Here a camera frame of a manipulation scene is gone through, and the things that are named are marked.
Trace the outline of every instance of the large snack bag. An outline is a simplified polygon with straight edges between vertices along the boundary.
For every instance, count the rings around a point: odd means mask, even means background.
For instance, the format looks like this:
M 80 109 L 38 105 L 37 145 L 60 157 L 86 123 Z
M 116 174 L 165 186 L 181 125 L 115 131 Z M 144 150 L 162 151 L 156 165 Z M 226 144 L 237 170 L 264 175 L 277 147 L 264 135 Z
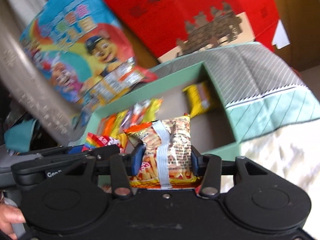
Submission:
M 146 150 L 133 187 L 197 187 L 200 178 L 191 171 L 190 116 L 147 122 L 124 130 L 133 146 L 142 142 Z
M 48 0 L 20 40 L 55 89 L 86 112 L 146 76 L 134 65 L 132 47 L 102 0 Z

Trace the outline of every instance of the zigzag trim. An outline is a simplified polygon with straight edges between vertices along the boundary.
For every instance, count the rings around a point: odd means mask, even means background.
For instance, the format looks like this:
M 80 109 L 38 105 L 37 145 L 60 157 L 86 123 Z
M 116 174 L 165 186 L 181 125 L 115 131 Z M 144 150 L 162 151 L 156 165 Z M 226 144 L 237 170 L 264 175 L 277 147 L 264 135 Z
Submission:
M 296 87 L 305 87 L 305 88 L 309 89 L 305 84 L 285 85 L 285 86 L 282 86 L 282 87 L 278 87 L 278 88 L 274 88 L 274 89 L 271 89 L 271 90 L 267 90 L 266 92 L 258 94 L 258 95 L 253 95 L 253 96 L 250 96 L 250 97 L 238 99 L 236 101 L 231 101 L 231 102 L 229 102 L 229 103 L 227 103 L 225 105 L 225 108 L 231 107 L 231 106 L 233 106 L 235 104 L 241 104 L 241 103 L 246 103 L 246 102 L 251 101 L 251 100 L 261 99 L 261 98 L 263 98 L 263 97 L 265 97 L 265 96 L 267 96 L 267 95 L 269 95 L 271 93 L 281 92 L 283 90 L 296 88 Z

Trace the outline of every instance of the human hand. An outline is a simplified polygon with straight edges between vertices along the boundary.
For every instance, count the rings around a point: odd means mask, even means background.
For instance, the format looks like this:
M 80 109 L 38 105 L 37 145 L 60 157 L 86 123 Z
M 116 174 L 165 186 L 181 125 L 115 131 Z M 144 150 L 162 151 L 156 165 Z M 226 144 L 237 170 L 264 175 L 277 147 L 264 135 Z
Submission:
M 0 230 L 13 240 L 17 239 L 11 224 L 25 223 L 23 214 L 19 208 L 0 203 Z

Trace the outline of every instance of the cartoon character with cap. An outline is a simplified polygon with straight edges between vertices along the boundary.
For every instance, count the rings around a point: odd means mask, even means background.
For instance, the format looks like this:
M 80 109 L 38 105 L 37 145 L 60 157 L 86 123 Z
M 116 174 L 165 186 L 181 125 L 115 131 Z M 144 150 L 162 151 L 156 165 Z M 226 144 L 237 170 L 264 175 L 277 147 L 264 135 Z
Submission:
M 79 91 L 82 88 L 82 83 L 79 82 L 76 73 L 70 72 L 66 66 L 60 61 L 60 54 L 51 63 L 51 83 L 54 86 L 61 87 L 63 92 Z
M 112 43 L 110 36 L 106 32 L 99 32 L 100 35 L 92 36 L 85 42 L 85 47 L 91 55 L 95 56 L 100 62 L 105 63 L 104 70 L 97 75 L 107 76 L 111 71 L 116 69 L 121 61 L 116 57 L 118 48 Z

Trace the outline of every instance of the black device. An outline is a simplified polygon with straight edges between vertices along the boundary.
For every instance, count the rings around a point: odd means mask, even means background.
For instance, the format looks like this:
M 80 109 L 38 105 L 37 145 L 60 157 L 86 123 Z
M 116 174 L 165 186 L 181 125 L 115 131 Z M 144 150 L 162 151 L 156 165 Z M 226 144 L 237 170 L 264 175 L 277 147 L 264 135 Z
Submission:
M 193 173 L 204 176 L 198 196 L 192 189 L 134 194 L 127 175 L 138 172 L 143 151 L 140 145 L 120 155 L 110 146 L 73 160 L 49 156 L 13 165 L 28 225 L 19 240 L 313 239 L 302 230 L 311 210 L 308 195 L 242 156 L 222 161 L 192 147 Z M 58 166 L 53 177 L 39 177 Z M 111 175 L 111 194 L 96 185 L 102 174 Z M 235 184 L 223 194 L 221 175 L 233 175 Z

